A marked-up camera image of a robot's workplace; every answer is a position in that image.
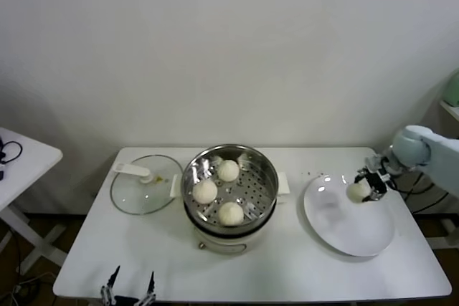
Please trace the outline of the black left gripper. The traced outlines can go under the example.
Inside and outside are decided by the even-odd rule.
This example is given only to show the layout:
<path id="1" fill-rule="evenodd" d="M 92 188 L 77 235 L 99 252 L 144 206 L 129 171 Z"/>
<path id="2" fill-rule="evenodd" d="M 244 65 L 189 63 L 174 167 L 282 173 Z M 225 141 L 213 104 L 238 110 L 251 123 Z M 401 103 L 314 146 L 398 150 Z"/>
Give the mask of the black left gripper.
<path id="1" fill-rule="evenodd" d="M 113 294 L 113 286 L 118 276 L 120 266 L 117 266 L 114 273 L 111 274 L 108 282 L 100 288 L 100 296 L 103 305 L 109 306 L 151 306 L 156 301 L 154 272 L 148 283 L 146 294 L 142 299 L 134 297 L 125 297 Z"/>

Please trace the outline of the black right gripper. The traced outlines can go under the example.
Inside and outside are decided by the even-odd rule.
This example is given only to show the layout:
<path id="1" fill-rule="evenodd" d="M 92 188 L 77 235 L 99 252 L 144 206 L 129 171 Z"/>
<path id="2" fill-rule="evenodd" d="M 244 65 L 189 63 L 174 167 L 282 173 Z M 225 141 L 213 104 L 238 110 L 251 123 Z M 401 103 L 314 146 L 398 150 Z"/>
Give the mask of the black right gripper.
<path id="1" fill-rule="evenodd" d="M 386 192 L 378 191 L 387 191 L 387 182 L 391 178 L 384 166 L 387 159 L 384 156 L 375 155 L 365 158 L 364 162 L 365 167 L 357 171 L 354 183 L 362 183 L 367 180 L 373 190 L 361 202 L 379 201 L 386 195 Z"/>

